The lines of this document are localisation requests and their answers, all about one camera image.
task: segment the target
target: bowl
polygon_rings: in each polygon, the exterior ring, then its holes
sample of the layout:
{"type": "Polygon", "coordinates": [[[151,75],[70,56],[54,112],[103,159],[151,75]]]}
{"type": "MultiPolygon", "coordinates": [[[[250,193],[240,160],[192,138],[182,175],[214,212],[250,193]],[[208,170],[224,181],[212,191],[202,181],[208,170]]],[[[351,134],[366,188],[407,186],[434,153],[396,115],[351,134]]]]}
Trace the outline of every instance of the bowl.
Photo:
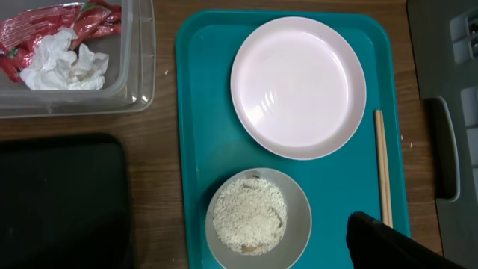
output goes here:
{"type": "Polygon", "coordinates": [[[269,168],[254,168],[240,172],[216,191],[209,203],[205,220],[206,241],[214,258],[228,269],[282,269],[291,267],[307,247],[311,235],[312,214],[307,196],[302,188],[288,175],[269,168]],[[214,207],[217,198],[229,184],[238,179],[260,177],[273,183],[282,192],[287,206],[287,226],[282,240],[268,253],[249,256],[230,250],[217,236],[214,228],[214,207]]]}

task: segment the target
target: rice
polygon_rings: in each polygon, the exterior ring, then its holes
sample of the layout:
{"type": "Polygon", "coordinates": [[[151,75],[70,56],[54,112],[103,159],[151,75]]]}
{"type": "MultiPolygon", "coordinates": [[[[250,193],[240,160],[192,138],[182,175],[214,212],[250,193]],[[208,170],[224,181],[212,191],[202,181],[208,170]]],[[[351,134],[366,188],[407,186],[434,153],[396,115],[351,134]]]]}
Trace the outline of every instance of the rice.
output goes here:
{"type": "Polygon", "coordinates": [[[213,224],[219,239],[231,250],[244,255],[267,253],[284,237],[284,197],[265,179],[236,180],[220,193],[213,224]]]}

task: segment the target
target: red wrapper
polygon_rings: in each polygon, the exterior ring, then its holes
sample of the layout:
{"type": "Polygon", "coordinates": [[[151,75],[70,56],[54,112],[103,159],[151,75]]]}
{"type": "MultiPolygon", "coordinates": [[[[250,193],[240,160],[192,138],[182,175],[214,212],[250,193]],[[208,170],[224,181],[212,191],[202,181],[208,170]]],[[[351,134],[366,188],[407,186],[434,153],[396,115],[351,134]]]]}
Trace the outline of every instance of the red wrapper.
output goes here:
{"type": "Polygon", "coordinates": [[[11,59],[9,58],[10,52],[0,43],[0,67],[3,69],[8,78],[13,82],[21,81],[18,76],[18,70],[13,65],[11,59]]]}
{"type": "Polygon", "coordinates": [[[104,7],[93,7],[83,12],[73,25],[73,31],[78,35],[78,38],[72,41],[70,48],[75,49],[83,43],[83,40],[94,33],[110,14],[111,11],[104,7]]]}
{"type": "Polygon", "coordinates": [[[94,33],[92,33],[86,40],[96,39],[100,37],[106,37],[110,34],[120,34],[121,33],[121,23],[117,23],[115,25],[100,25],[96,29],[94,33]]]}
{"type": "Polygon", "coordinates": [[[71,49],[86,39],[121,33],[121,6],[89,0],[86,4],[29,10],[0,22],[0,67],[12,81],[21,81],[18,73],[30,66],[34,49],[43,37],[58,33],[62,27],[73,27],[78,35],[71,49]]]}
{"type": "Polygon", "coordinates": [[[71,27],[81,12],[81,4],[59,4],[39,10],[25,11],[0,22],[0,43],[12,49],[38,37],[55,34],[61,27],[71,27]]]}

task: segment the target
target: plastic container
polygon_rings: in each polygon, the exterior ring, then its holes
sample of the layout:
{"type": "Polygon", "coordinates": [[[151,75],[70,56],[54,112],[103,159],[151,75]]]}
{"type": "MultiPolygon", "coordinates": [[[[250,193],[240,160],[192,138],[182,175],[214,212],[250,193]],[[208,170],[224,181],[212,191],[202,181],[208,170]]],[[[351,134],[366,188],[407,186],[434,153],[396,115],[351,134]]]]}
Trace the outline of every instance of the plastic container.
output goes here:
{"type": "MultiPolygon", "coordinates": [[[[70,1],[35,1],[29,7],[15,3],[14,14],[26,9],[70,1]]],[[[93,52],[110,55],[101,90],[29,90],[22,82],[12,83],[0,72],[0,118],[41,117],[72,114],[107,114],[141,111],[154,99],[155,20],[151,0],[108,0],[122,5],[122,34],[86,42],[93,52]]],[[[0,19],[15,15],[0,11],[0,19]]]]}
{"type": "MultiPolygon", "coordinates": [[[[12,1],[8,8],[0,10],[0,21],[16,16],[25,10],[34,10],[41,7],[48,7],[53,4],[65,4],[74,1],[70,0],[29,0],[12,1]]],[[[34,91],[22,83],[13,83],[8,77],[0,72],[0,104],[5,98],[17,99],[18,105],[39,105],[44,102],[82,102],[88,99],[111,98],[118,94],[128,79],[128,65],[131,57],[131,33],[133,1],[132,0],[107,0],[109,4],[121,4],[122,6],[122,33],[103,37],[98,40],[85,42],[93,52],[103,52],[110,56],[108,70],[105,74],[105,85],[101,90],[83,91],[34,91]]]]}

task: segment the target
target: tray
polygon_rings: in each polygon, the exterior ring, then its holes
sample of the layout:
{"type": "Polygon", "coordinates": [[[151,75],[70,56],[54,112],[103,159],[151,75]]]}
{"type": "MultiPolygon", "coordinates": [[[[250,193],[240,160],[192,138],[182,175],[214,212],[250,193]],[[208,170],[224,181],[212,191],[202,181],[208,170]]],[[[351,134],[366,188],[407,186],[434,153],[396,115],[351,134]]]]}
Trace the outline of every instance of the tray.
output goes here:
{"type": "Polygon", "coordinates": [[[368,16],[336,13],[207,10],[190,17],[176,39],[181,171],[190,268],[221,268],[205,240],[210,199],[237,172],[270,167],[294,178],[311,203],[311,239],[294,268],[353,268],[345,243],[347,218],[364,211],[381,219],[373,111],[383,110],[394,228],[410,236],[391,44],[368,16]],[[337,152],[293,161],[259,146],[235,114],[229,76],[235,54],[258,26],[283,16],[316,19],[355,50],[367,82],[367,107],[357,132],[337,152]]]}

